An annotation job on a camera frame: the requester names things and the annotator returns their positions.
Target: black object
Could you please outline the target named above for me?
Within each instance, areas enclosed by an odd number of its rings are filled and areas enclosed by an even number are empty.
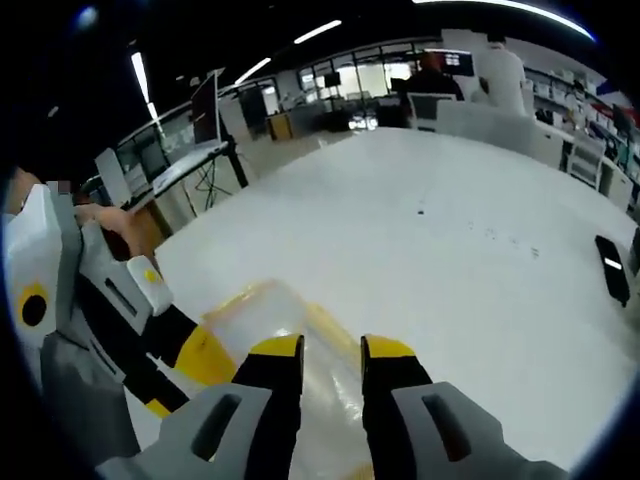
[[[328,73],[324,76],[324,87],[337,87],[341,84],[340,72]]]
[[[377,479],[416,478],[416,461],[407,427],[391,392],[433,383],[411,355],[374,357],[366,336],[360,338],[362,362],[362,426]]]
[[[460,85],[448,75],[438,70],[425,68],[412,75],[405,84],[406,92],[412,93],[444,93],[455,95],[456,100],[463,101],[464,95]]]
[[[236,147],[238,144],[236,143],[236,139],[233,138],[233,135],[231,135],[227,130],[227,126],[224,124],[222,117],[220,117],[220,137],[222,138],[223,142],[227,142],[228,144],[227,148],[224,151],[224,154],[227,156],[229,162],[231,163],[233,173],[235,173],[236,178],[238,179],[240,188],[249,186],[247,176],[244,173],[244,169],[242,168],[242,164],[240,163],[240,158],[238,157],[238,152],[236,151]]]
[[[212,75],[191,96],[195,143],[220,140],[217,95],[217,77]]]
[[[409,128],[407,115],[400,105],[380,105],[376,108],[379,127]]]
[[[32,295],[22,307],[22,320],[30,327],[35,327],[47,312],[47,302],[41,295]]]
[[[91,333],[109,356],[109,360],[102,355],[100,359],[110,370],[113,371],[111,362],[125,373],[122,383],[131,393],[145,404],[156,399],[170,412],[187,403],[189,398],[184,392],[171,383],[153,360],[147,357],[145,339],[82,274],[76,277],[76,293]]]
[[[240,108],[252,138],[267,133],[267,107],[264,104],[262,87],[252,87],[238,94]]]
[[[391,78],[391,91],[392,92],[404,92],[406,80],[402,78]]]
[[[251,442],[245,479],[289,478],[302,419],[303,362],[304,337],[300,335],[293,356],[249,352],[233,377],[233,383],[271,390]]]
[[[473,56],[464,52],[442,52],[442,73],[447,75],[460,75],[463,77],[473,77]]]
[[[629,301],[630,293],[618,249],[611,240],[600,235],[596,235],[596,247],[600,252],[609,295],[618,300],[624,307]]]
[[[640,228],[636,228],[630,250],[629,269],[631,270],[631,275],[635,277],[638,274],[638,270],[640,270]]]

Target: monitor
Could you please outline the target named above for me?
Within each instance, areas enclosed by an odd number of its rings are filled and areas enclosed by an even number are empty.
[[[473,56],[470,52],[444,50],[437,53],[441,59],[442,73],[473,77]]]
[[[325,88],[337,87],[340,85],[340,72],[328,73],[324,76]]]
[[[194,142],[220,141],[217,72],[207,78],[191,96],[191,111]]]

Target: desk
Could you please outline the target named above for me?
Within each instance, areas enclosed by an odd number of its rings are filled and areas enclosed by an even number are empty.
[[[435,381],[496,416],[514,449],[570,468],[636,369],[593,241],[629,245],[634,226],[529,157],[379,128],[208,210],[158,260],[192,318],[277,278],[356,339],[406,342]]]
[[[189,174],[212,162],[215,157],[223,153],[228,145],[228,142],[216,142],[213,145],[208,143],[196,145],[193,150],[156,177],[153,181],[153,193],[155,196],[159,197]]]
[[[562,138],[567,143],[573,144],[574,136],[569,132],[561,130],[552,125],[536,120],[536,125],[544,132]],[[616,165],[609,157],[600,157],[600,183],[596,190],[607,197],[614,205],[623,212],[627,211],[631,200],[633,182],[627,177],[622,169]]]

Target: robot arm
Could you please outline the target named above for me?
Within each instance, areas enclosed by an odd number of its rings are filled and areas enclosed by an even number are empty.
[[[98,472],[130,480],[288,478],[301,421],[303,353],[301,335],[261,342],[233,383],[206,389],[164,420],[156,443]],[[432,383],[401,342],[363,337],[362,367],[363,426],[376,479],[567,477],[506,445],[500,422],[449,383]]]
[[[95,221],[78,227],[70,196],[56,184],[33,186],[6,239],[10,303],[23,345],[39,350],[54,334],[72,339],[160,416],[187,397],[147,353],[205,385],[233,377],[224,348],[172,305],[151,262],[116,260]]]

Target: office desk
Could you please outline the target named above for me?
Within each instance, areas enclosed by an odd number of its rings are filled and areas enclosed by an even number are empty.
[[[277,278],[356,339],[406,342],[513,448],[570,468],[636,368],[593,241],[633,233],[606,198],[529,157],[380,128],[208,210],[158,260],[192,318]]]
[[[228,145],[228,142],[219,142],[214,145],[196,145],[192,151],[156,177],[153,181],[153,193],[155,196],[159,197],[183,178],[207,163],[214,161]]]
[[[574,136],[552,125],[536,120],[536,125],[545,133],[562,138],[565,142],[573,144]],[[600,157],[600,183],[596,190],[607,197],[623,212],[627,211],[631,200],[633,182],[622,169],[609,157]]]

